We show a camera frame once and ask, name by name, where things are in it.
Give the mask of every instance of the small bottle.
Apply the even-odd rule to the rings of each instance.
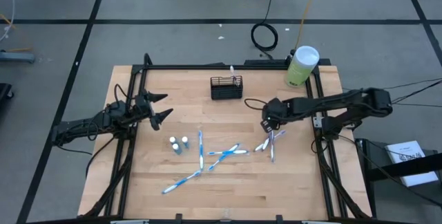
[[[184,144],[184,146],[186,147],[186,149],[188,149],[189,148],[189,139],[187,137],[182,137],[181,141]]]
[[[172,148],[176,154],[180,155],[182,153],[181,147],[178,144],[172,144]]]

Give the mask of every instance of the toothbrush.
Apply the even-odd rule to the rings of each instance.
[[[280,136],[283,136],[285,134],[285,130],[280,131],[278,134],[275,135],[275,138],[279,138]],[[258,147],[255,148],[255,151],[259,151],[260,149],[264,151],[267,148],[267,145],[269,144],[270,139],[267,138],[264,143],[258,145]]]
[[[270,140],[270,159],[271,162],[275,162],[275,136],[271,136]]]
[[[235,70],[233,69],[232,65],[230,65],[230,73],[232,74],[233,81],[235,82],[236,86],[240,86],[240,83],[236,81]]]
[[[202,149],[202,131],[198,132],[198,138],[200,139],[200,169],[204,169],[204,151]]]
[[[237,150],[237,151],[211,151],[207,152],[207,155],[230,155],[230,154],[246,154],[249,151]]]
[[[264,141],[264,145],[262,146],[262,151],[264,151],[267,148],[267,145],[269,145],[270,139],[272,139],[275,136],[275,133],[273,130],[269,133],[269,137]]]
[[[167,194],[171,192],[172,190],[176,189],[178,186],[182,185],[183,183],[187,182],[187,180],[191,179],[192,177],[199,176],[201,174],[201,171],[196,171],[195,173],[191,174],[190,176],[176,182],[174,185],[168,187],[167,189],[163,190],[163,194]]]
[[[238,148],[239,146],[240,146],[240,144],[235,144],[235,145],[232,146],[232,148],[229,149],[229,151],[235,151],[236,148]],[[226,159],[227,156],[228,156],[228,154],[225,154],[225,155],[220,156],[220,158],[218,158],[218,160],[217,160],[214,164],[212,164],[207,170],[212,171],[212,170],[215,168],[215,166],[216,166],[219,162],[221,162],[221,161],[223,161],[224,159]]]
[[[255,148],[255,151],[259,151],[259,150],[261,150],[263,146],[264,146],[264,143],[258,145],[258,146]]]

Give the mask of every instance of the white lid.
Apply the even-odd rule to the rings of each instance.
[[[319,52],[311,46],[301,46],[295,52],[296,59],[305,66],[315,66],[319,62]]]

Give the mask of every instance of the green container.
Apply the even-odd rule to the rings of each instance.
[[[287,85],[300,86],[304,84],[318,62],[319,52],[315,48],[310,46],[299,47],[287,70]]]

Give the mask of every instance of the cable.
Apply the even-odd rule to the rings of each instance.
[[[12,24],[14,23],[15,18],[15,0],[12,0],[12,16],[11,16],[11,22],[9,27],[6,28],[5,34],[3,34],[2,37],[0,37],[0,41],[3,41],[3,39],[8,35],[9,30],[12,28]]]
[[[355,144],[355,147],[360,151],[359,154],[361,154],[367,161],[369,161],[370,163],[372,163],[377,169],[379,169],[379,171],[384,174],[384,176],[388,177],[390,180],[392,180],[393,182],[395,182],[396,184],[400,185],[401,187],[403,187],[404,189],[408,190],[409,192],[413,193],[416,196],[421,197],[422,199],[431,202],[435,205],[438,205],[439,207],[442,207],[442,203],[439,203],[431,198],[428,198],[427,196],[424,196],[420,193],[415,192],[414,190],[408,188],[407,186],[405,186],[404,184],[402,184],[399,180],[395,179],[394,177],[390,176],[384,169],[382,169],[382,167],[380,167],[379,165],[377,165],[375,162],[373,162],[373,160],[371,160],[370,158],[368,158],[367,155],[365,155],[365,153],[361,150],[361,148],[356,144],[356,142],[354,140],[352,140],[351,138],[347,138],[345,136],[342,136],[340,134],[338,134],[340,137],[352,142]]]
[[[127,94],[123,91],[122,87],[119,84],[116,84],[114,89],[113,89],[113,94],[115,96],[115,101],[118,102],[118,97],[117,97],[117,88],[119,88],[119,90],[122,92],[122,94],[124,95],[124,97],[130,99],[130,100],[134,100],[135,97],[129,97],[127,96]]]
[[[247,100],[254,101],[254,102],[259,102],[259,103],[263,103],[263,104],[267,104],[267,103],[266,103],[265,101],[263,101],[263,100],[252,99],[252,98],[247,98],[247,99],[245,99],[245,100],[244,100],[244,104],[246,104],[247,107],[249,107],[250,109],[253,109],[253,110],[259,110],[259,111],[261,111],[262,109],[259,109],[259,108],[257,108],[257,107],[252,107],[252,106],[250,106],[249,104],[247,104]]]
[[[86,133],[86,137],[89,139],[89,141],[94,141],[97,139],[98,136],[98,132],[100,131],[100,128],[98,127],[98,124],[94,122],[95,118],[97,118],[97,116],[101,113],[106,113],[106,109],[103,109],[101,111],[99,111],[97,114],[95,114],[90,121],[88,122],[88,131]],[[92,136],[91,138],[91,133],[90,133],[90,125],[93,124],[95,126],[95,133],[94,136]]]
[[[63,147],[61,147],[59,145],[57,145],[57,147],[59,147],[60,149],[62,149],[64,151],[70,151],[70,152],[75,152],[75,153],[83,153],[83,154],[92,155],[92,153],[87,152],[87,151],[77,151],[77,150],[66,149],[66,148],[63,148]]]
[[[259,49],[261,52],[263,52],[270,60],[273,60],[273,57],[267,53],[267,51],[272,51],[276,48],[276,46],[278,45],[278,32],[276,31],[276,29],[271,26],[270,24],[266,24],[265,21],[267,20],[267,17],[269,16],[269,11],[270,11],[270,6],[271,6],[271,1],[269,0],[269,5],[267,6],[267,13],[265,14],[265,18],[262,20],[262,22],[255,24],[253,26],[253,28],[251,29],[250,32],[250,38],[251,38],[251,42],[253,43],[253,45]],[[259,26],[263,26],[267,29],[270,30],[270,32],[273,34],[273,44],[270,46],[261,46],[260,44],[258,44],[255,40],[255,30],[257,27]]]
[[[310,149],[311,149],[311,151],[313,151],[314,154],[318,154],[318,153],[322,154],[329,147],[329,143],[326,142],[325,147],[321,151],[317,152],[317,151],[313,150],[313,144],[315,143],[315,141],[316,140],[313,140],[310,144]]]
[[[417,90],[417,91],[415,91],[413,93],[410,93],[408,95],[405,95],[405,96],[402,96],[402,97],[398,97],[398,98],[392,100],[392,104],[397,104],[397,103],[399,103],[399,102],[401,102],[401,101],[403,101],[403,100],[405,100],[405,99],[407,99],[409,97],[412,97],[413,95],[416,95],[416,94],[418,94],[418,93],[420,93],[420,92],[422,92],[424,90],[427,90],[427,89],[429,89],[429,88],[431,88],[433,86],[436,86],[437,84],[440,84],[440,83],[442,83],[442,80],[440,80],[438,82],[435,82],[435,83],[433,83],[433,84],[431,84],[429,86],[426,86],[426,87],[424,87],[424,88],[422,88],[420,90]]]
[[[89,172],[89,167],[92,164],[92,161],[94,160],[94,158],[104,149],[106,148],[113,140],[115,139],[115,134],[112,136],[112,138],[106,142],[106,144],[104,144],[100,149],[98,149],[97,152],[95,152],[95,154],[92,156],[92,158],[90,158],[88,165],[86,165],[86,177],[88,176],[88,172]]]
[[[379,145],[375,144],[375,143],[372,142],[371,140],[365,140],[365,141],[369,142],[371,145],[373,145],[374,147],[377,147],[377,148],[379,148],[379,149],[381,149],[381,150],[388,151],[388,152],[395,153],[395,154],[402,155],[402,156],[407,156],[407,157],[414,158],[414,156],[410,156],[410,155],[403,154],[403,153],[399,153],[399,152],[395,152],[395,151],[390,151],[390,150],[386,149],[385,147],[382,147],[382,146],[379,146]]]
[[[405,103],[396,103],[396,105],[400,106],[428,106],[428,107],[442,107],[439,105],[431,105],[431,104],[405,104]]]
[[[399,87],[403,87],[403,86],[410,86],[410,85],[415,85],[415,84],[424,83],[424,82],[433,82],[433,81],[437,81],[437,80],[442,80],[442,78],[423,80],[420,82],[412,82],[412,83],[408,83],[408,84],[403,84],[403,85],[399,85],[399,86],[391,86],[391,87],[386,87],[386,88],[382,88],[382,89],[394,89],[394,88],[399,88]]]
[[[301,38],[301,34],[302,34],[302,27],[304,26],[304,20],[307,17],[307,13],[309,12],[311,1],[312,0],[308,1],[307,6],[305,6],[304,13],[302,14],[302,20],[301,20],[301,24],[299,26],[299,32],[298,32],[298,38],[296,39],[295,50],[298,48],[298,44],[299,44],[299,41],[300,41],[300,38]]]

